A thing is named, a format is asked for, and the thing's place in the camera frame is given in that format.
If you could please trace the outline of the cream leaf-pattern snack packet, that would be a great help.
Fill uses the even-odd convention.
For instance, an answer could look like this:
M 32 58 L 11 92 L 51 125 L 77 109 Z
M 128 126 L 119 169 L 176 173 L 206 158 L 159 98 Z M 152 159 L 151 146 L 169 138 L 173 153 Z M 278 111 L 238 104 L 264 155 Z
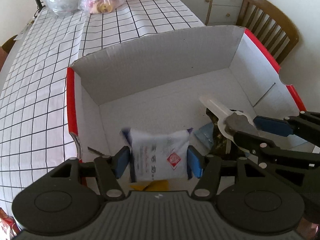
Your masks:
M 135 191 L 169 191 L 169 182 L 167 180 L 142 181 L 131 183 L 130 187 Z

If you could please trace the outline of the black dark snack packet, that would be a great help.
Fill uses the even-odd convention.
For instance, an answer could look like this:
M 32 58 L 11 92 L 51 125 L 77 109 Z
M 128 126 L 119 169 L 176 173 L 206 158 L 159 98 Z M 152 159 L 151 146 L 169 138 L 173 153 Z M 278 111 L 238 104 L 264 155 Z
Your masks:
M 240 157 L 245 157 L 245 153 L 240 150 L 235 143 L 227 139 L 219 130 L 217 125 L 218 118 L 211 112 L 208 108 L 206 109 L 206 114 L 209 116 L 213 124 L 213 146 L 210 150 L 211 155 L 220 157 L 222 160 L 234 161 Z

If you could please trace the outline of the checkered white tablecloth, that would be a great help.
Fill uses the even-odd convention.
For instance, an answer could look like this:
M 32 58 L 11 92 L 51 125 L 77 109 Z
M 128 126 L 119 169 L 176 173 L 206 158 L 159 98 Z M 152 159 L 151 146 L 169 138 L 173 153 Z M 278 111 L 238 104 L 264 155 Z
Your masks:
M 180 0 L 128 0 L 109 14 L 55 18 L 43 10 L 27 32 L 1 92 L 1 207 L 67 159 L 84 159 L 81 57 L 135 38 L 201 26 Z

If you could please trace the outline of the red snack packet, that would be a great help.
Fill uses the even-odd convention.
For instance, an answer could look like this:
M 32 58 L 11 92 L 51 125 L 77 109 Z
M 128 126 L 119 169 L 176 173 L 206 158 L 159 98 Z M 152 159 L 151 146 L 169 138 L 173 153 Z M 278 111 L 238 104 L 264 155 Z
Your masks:
M 20 233 L 16 221 L 13 217 L 7 215 L 2 208 L 0 208 L 0 238 L 4 240 L 12 240 Z

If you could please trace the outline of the white red-logo snack packet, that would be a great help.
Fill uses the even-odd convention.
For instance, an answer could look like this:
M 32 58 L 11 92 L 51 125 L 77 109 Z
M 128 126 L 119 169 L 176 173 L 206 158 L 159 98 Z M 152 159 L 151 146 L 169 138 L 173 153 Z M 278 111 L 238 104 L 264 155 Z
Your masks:
M 122 129 L 131 148 L 131 181 L 158 181 L 187 178 L 187 150 L 193 129 L 171 134 L 150 134 Z

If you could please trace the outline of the clear tube jelly stick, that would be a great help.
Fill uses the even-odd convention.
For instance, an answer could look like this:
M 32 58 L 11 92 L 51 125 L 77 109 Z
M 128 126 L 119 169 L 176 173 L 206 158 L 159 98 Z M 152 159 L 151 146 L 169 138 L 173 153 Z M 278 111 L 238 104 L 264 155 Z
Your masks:
M 217 98 L 214 98 L 212 95 L 202 95 L 199 97 L 199 100 L 207 109 L 209 109 L 218 118 L 217 126 L 220 132 L 225 138 L 231 140 L 232 142 L 234 142 L 233 136 L 228 131 L 226 131 L 227 124 L 225 120 L 229 116 L 231 116 L 232 114 L 245 116 L 248 123 L 254 126 L 253 119 L 249 115 L 237 110 L 232 111 L 219 100 L 217 100 Z

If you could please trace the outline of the red cardboard box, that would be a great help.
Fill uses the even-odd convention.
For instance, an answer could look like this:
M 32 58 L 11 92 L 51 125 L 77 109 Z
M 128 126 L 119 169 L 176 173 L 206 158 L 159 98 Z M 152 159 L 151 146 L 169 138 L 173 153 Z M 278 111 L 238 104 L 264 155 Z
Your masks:
M 135 38 L 72 65 L 80 77 L 83 161 L 90 149 L 114 155 L 133 128 L 152 134 L 198 129 L 208 122 L 202 95 L 251 118 L 281 119 L 304 105 L 279 77 L 279 64 L 246 28 L 196 27 Z

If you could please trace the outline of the light blue snack packet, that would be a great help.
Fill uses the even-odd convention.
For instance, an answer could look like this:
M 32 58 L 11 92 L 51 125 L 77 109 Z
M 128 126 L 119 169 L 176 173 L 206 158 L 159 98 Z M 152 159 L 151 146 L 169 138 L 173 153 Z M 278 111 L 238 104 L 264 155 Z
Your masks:
M 208 123 L 194 132 L 195 137 L 209 150 L 214 146 L 213 129 L 214 125 Z

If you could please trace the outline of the right wooden chair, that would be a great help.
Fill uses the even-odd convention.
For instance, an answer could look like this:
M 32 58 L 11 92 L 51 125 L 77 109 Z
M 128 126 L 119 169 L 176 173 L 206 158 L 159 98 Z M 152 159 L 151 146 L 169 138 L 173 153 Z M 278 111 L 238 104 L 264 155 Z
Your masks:
M 294 23 L 267 0 L 243 0 L 236 25 L 249 29 L 278 64 L 299 41 Z

